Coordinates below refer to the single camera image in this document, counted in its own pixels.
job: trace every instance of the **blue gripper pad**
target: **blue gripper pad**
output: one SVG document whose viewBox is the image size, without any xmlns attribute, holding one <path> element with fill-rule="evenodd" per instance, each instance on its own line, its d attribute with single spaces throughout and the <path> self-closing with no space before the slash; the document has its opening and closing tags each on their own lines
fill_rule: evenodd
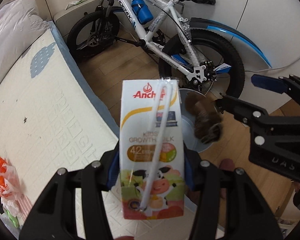
<svg viewBox="0 0 300 240">
<path fill-rule="evenodd" d="M 251 82 L 255 87 L 263 88 L 279 94 L 286 93 L 288 90 L 288 86 L 283 82 L 282 79 L 253 75 L 251 77 Z"/>
<path fill-rule="evenodd" d="M 189 189 L 193 191 L 194 190 L 193 172 L 192 172 L 190 162 L 186 155 L 185 155 L 185 181 Z"/>
<path fill-rule="evenodd" d="M 108 170 L 108 181 L 107 181 L 107 184 L 106 184 L 108 190 L 111 190 L 111 188 L 117 182 L 119 172 L 120 172 L 119 151 L 117 151 L 114 158 L 113 158 L 113 161 L 110 165 L 110 168 Z"/>
</svg>

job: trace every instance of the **mattress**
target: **mattress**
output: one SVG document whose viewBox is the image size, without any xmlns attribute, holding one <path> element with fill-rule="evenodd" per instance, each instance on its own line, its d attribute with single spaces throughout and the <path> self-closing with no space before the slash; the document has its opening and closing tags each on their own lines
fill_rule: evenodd
<svg viewBox="0 0 300 240">
<path fill-rule="evenodd" d="M 0 85 L 0 155 L 17 168 L 31 203 L 60 167 L 82 169 L 114 149 L 119 128 L 80 73 L 54 26 L 11 68 Z M 196 206 L 168 220 L 125 220 L 120 185 L 103 198 L 113 236 L 187 239 Z M 78 235 L 84 238 L 81 192 L 76 192 Z"/>
</svg>

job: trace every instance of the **plastic bag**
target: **plastic bag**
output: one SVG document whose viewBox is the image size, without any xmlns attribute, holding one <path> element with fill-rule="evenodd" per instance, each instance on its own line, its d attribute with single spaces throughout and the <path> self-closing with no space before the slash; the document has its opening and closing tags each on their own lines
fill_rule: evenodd
<svg viewBox="0 0 300 240">
<path fill-rule="evenodd" d="M 19 206 L 15 200 L 7 200 L 2 197 L 1 203 L 3 207 L 9 211 L 12 217 L 16 217 L 19 214 Z"/>
<path fill-rule="evenodd" d="M 21 197 L 20 182 L 15 167 L 0 157 L 0 197 L 6 200 L 18 200 Z"/>
</svg>

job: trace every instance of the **plastic straw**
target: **plastic straw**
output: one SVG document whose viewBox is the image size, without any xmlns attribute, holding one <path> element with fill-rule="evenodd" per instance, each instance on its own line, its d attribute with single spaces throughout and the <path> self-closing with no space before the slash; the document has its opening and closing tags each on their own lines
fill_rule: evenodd
<svg viewBox="0 0 300 240">
<path fill-rule="evenodd" d="M 167 82 L 161 80 L 158 83 L 157 87 L 157 94 L 154 97 L 154 105 L 152 107 L 152 111 L 150 113 L 150 119 L 149 119 L 149 124 L 148 124 L 148 132 L 153 132 L 156 124 L 156 119 L 157 119 L 157 112 L 158 112 L 158 107 L 160 105 L 160 100 L 161 100 L 161 93 L 164 87 L 166 87 Z"/>
<path fill-rule="evenodd" d="M 148 176 L 148 179 L 147 179 L 147 182 L 146 182 L 146 188 L 145 188 L 145 191 L 143 193 L 142 200 L 141 200 L 140 207 L 139 207 L 139 209 L 141 211 L 144 211 L 147 208 L 147 205 L 148 205 L 148 202 L 149 202 L 149 199 L 150 199 L 152 184 L 153 184 L 154 178 L 155 178 L 155 176 L 158 172 L 157 169 L 158 169 L 158 164 L 159 164 L 159 160 L 160 160 L 160 153 L 161 153 L 162 144 L 163 144 L 163 136 L 164 136 L 164 131 L 165 131 L 166 125 L 167 125 L 167 120 L 168 120 L 168 115 L 169 115 L 169 110 L 170 110 L 170 101 L 171 101 L 171 98 L 172 98 L 172 85 L 169 82 L 163 81 L 160 88 L 161 88 L 160 90 L 157 90 L 158 92 L 155 96 L 155 101 L 154 101 L 155 106 L 152 110 L 151 115 L 156 116 L 157 109 L 158 109 L 158 106 L 159 106 L 159 105 L 157 106 L 156 103 L 157 103 L 157 101 L 160 102 L 162 89 L 166 88 L 167 89 L 167 94 L 166 94 L 166 98 L 165 98 L 165 104 L 164 104 L 164 110 L 163 110 L 163 114 L 162 114 L 161 126 L 160 126 L 160 130 L 159 130 L 159 134 L 157 136 L 157 143 L 155 145 L 155 150 L 154 150 L 154 154 L 153 154 L 153 158 L 152 158 L 152 162 L 151 162 L 151 166 L 150 166 L 150 172 L 149 172 L 149 176 Z M 153 123 L 155 122 L 154 121 L 155 119 L 153 119 L 152 116 L 150 117 L 150 120 Z"/>
</svg>

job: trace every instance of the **orange plastic bag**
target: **orange plastic bag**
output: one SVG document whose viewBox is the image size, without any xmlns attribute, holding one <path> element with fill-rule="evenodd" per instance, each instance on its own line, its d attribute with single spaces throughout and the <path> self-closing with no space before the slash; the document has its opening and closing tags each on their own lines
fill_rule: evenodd
<svg viewBox="0 0 300 240">
<path fill-rule="evenodd" d="M 0 197 L 18 200 L 20 196 L 20 182 L 16 168 L 0 157 Z"/>
</svg>

